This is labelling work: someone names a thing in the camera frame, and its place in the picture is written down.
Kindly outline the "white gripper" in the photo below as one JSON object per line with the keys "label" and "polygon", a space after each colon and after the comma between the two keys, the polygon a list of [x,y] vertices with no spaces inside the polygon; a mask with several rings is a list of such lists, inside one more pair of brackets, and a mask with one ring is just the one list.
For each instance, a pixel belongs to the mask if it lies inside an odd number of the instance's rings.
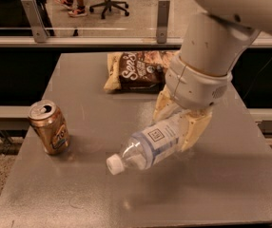
{"label": "white gripper", "polygon": [[192,147],[202,136],[212,118],[210,106],[216,105],[227,91],[232,74],[222,77],[203,74],[185,64],[176,53],[165,75],[165,87],[159,93],[153,113],[158,122],[184,109],[179,123],[180,151]]}

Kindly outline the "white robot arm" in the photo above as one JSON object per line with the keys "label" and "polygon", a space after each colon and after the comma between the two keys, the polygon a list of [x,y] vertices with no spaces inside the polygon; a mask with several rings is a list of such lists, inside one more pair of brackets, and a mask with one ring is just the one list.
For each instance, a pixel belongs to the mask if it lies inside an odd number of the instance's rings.
{"label": "white robot arm", "polygon": [[263,31],[272,35],[272,0],[195,0],[204,10],[190,17],[184,41],[172,58],[153,119],[158,122],[178,108],[179,149],[200,138],[213,106],[225,94],[232,68]]}

